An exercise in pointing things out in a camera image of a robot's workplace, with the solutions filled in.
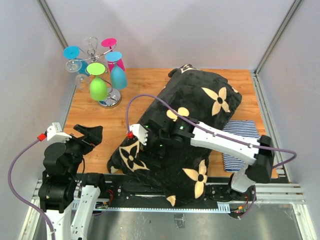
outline wall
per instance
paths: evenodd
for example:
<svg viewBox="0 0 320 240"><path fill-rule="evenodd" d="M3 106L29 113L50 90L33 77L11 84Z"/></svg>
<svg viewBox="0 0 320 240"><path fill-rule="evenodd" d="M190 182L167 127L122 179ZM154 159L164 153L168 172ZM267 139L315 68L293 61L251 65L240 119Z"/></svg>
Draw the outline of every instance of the wall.
<svg viewBox="0 0 320 240"><path fill-rule="evenodd" d="M35 0L2 1L0 23L0 232L1 239L15 240L28 208L8 187L9 165L51 122L64 121L74 81ZM46 146L38 143L13 169L13 184L28 200L41 177Z"/></svg>
<svg viewBox="0 0 320 240"><path fill-rule="evenodd" d="M70 45L117 38L126 67L255 69L293 0L47 0Z"/></svg>
<svg viewBox="0 0 320 240"><path fill-rule="evenodd" d="M318 237L319 11L320 1L304 1L260 73L281 147L293 149L298 154L287 169L293 181L301 184Z"/></svg>

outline wooden surface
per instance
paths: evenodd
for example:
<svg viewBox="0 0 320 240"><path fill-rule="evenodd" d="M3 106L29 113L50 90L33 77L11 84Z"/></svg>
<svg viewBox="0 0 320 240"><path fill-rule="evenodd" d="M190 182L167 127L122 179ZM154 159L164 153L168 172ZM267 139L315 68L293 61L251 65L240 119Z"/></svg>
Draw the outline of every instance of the wooden surface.
<svg viewBox="0 0 320 240"><path fill-rule="evenodd" d="M107 162L126 136L125 111L127 103L137 94L148 93L157 96L168 82L168 73L171 70L169 68L126 69L128 87L121 90L121 103L111 109L100 107L96 101L90 98L89 92L76 91L64 132L73 133L79 137L81 134L73 130L73 126L76 124L87 127L103 126L102 143L85 156L85 172L108 173ZM235 111L232 120L254 120L259 134L266 134L250 72L236 69L204 70L225 77L230 85L242 94L242 102ZM129 123L136 123L153 100L151 97L135 99L129 110ZM82 171L82 165L79 166L78 171ZM212 151L209 157L208 176L229 177L230 175L224 171L222 153ZM273 171L272 176L277 177L276 171Z"/></svg>

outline blue and white striped towel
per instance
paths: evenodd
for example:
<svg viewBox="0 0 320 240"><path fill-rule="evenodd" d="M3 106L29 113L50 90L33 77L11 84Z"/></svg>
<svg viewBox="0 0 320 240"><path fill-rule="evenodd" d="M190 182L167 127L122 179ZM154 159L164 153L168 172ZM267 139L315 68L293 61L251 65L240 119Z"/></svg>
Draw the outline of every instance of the blue and white striped towel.
<svg viewBox="0 0 320 240"><path fill-rule="evenodd" d="M260 138L253 120L231 120L225 125L223 131L242 137ZM226 172L238 172L245 165L240 159L225 153L222 154L222 159Z"/></svg>

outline black blanket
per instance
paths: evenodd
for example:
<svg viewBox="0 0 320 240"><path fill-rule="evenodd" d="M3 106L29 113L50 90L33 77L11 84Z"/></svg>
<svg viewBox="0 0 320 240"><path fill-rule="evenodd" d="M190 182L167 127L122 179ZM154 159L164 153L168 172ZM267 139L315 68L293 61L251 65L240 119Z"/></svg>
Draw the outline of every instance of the black blanket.
<svg viewBox="0 0 320 240"><path fill-rule="evenodd" d="M173 69L168 76L171 79L158 97L180 115L197 119L216 129L224 128L241 103L241 94L228 84L226 78L216 73L186 64ZM144 124L155 111L166 115L169 121L177 120L176 115L154 100L138 123ZM107 163L109 172L121 169L124 174L164 191L173 207L203 198L210 149L189 144L168 145L165 146L164 157L142 159L141 147L136 137L126 137Z"/></svg>

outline chrome stand base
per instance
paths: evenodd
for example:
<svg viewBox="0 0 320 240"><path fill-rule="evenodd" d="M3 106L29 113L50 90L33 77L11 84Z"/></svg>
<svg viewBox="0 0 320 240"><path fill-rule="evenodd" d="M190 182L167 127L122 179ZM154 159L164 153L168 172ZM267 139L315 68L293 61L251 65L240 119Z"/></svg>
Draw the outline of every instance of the chrome stand base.
<svg viewBox="0 0 320 240"><path fill-rule="evenodd" d="M106 109L111 109L119 105L122 95L117 89L108 87L109 96L104 101L98 101L98 104Z"/></svg>

